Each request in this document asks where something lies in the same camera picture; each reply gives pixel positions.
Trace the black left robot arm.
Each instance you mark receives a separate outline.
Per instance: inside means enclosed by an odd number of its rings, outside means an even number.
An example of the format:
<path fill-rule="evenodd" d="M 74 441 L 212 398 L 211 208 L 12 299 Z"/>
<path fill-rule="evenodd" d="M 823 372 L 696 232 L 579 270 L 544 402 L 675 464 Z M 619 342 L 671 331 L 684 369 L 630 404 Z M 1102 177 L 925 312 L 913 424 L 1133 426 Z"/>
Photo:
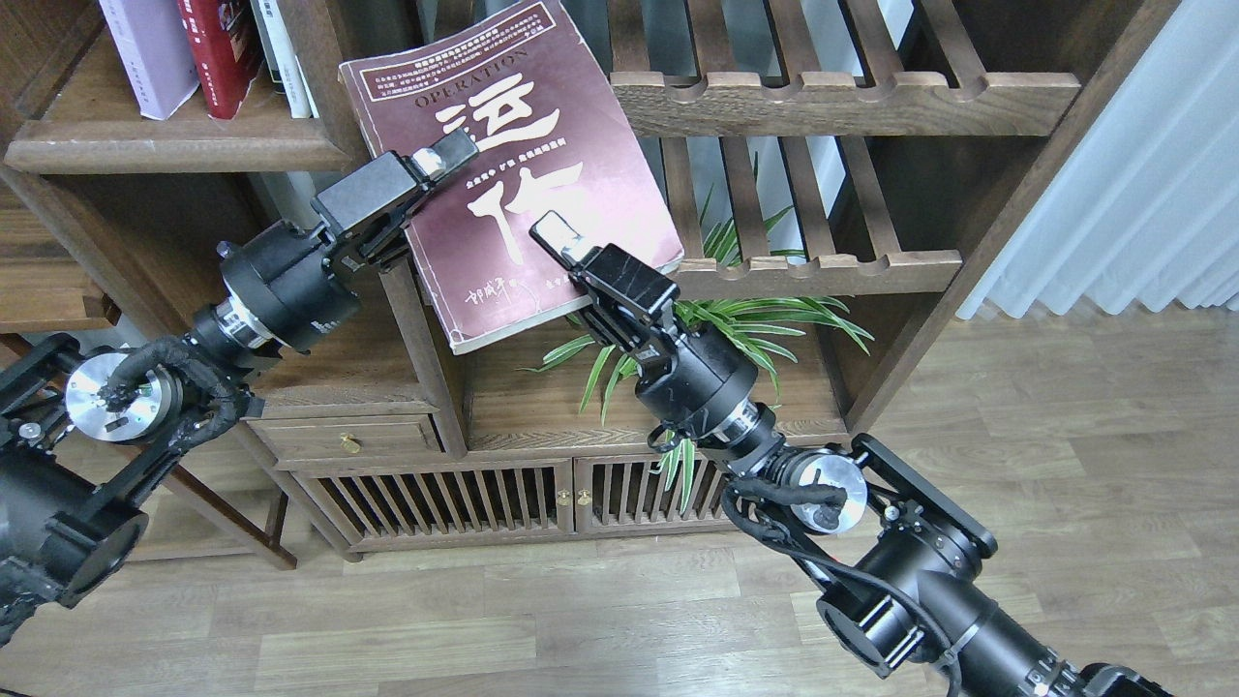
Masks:
<path fill-rule="evenodd" d="M 252 376 L 353 317 L 349 279 L 406 256 L 408 217 L 478 154 L 465 129 L 388 151 L 313 197 L 313 228 L 281 220 L 243 246 L 223 241 L 227 297 L 186 334 L 90 353 L 55 334 L 2 371 L 4 641 L 40 605 L 72 608 L 116 572 L 155 487 L 261 415 Z"/>

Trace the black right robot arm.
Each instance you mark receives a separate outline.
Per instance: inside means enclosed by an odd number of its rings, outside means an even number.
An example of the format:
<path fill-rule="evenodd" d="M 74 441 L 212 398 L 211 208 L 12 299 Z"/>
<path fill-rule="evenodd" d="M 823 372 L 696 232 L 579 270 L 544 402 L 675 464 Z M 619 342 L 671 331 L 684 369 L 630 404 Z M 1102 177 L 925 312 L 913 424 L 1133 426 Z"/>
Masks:
<path fill-rule="evenodd" d="M 712 323 L 684 326 L 667 275 L 558 212 L 530 235 L 589 295 L 580 317 L 593 339 L 637 363 L 636 396 L 659 422 L 650 447 L 695 444 L 721 468 L 726 517 L 800 566 L 823 621 L 880 678 L 912 662 L 952 696 L 1165 695 L 1127 666 L 1072 666 L 978 591 L 994 534 L 878 439 L 788 444 L 750 397 L 755 361 Z"/>

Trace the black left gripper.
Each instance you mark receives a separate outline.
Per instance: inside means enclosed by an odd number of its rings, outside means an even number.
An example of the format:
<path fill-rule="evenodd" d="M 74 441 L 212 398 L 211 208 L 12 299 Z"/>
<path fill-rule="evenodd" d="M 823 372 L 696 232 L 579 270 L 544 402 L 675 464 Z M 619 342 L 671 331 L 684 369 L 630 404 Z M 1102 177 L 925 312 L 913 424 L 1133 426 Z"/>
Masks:
<path fill-rule="evenodd" d="M 213 308 L 216 334 L 253 353 L 309 352 L 361 310 L 354 275 L 406 256 L 408 213 L 478 154 L 463 129 L 410 155 L 387 151 L 313 197 L 313 229 L 280 220 L 247 244 L 218 243 L 228 296 Z"/>

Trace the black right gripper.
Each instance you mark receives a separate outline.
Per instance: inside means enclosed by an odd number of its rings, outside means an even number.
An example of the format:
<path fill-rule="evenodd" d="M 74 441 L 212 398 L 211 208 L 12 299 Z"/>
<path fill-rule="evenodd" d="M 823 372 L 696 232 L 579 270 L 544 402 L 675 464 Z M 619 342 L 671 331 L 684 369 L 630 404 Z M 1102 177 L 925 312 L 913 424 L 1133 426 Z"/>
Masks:
<path fill-rule="evenodd" d="M 769 407 L 751 401 L 757 369 L 711 323 L 685 329 L 676 319 L 676 284 L 624 250 L 596 248 L 558 210 L 529 235 L 589 292 L 585 326 L 638 366 L 636 397 L 658 418 L 648 436 L 655 453 L 690 439 L 707 456 L 773 456 L 783 446 Z"/>

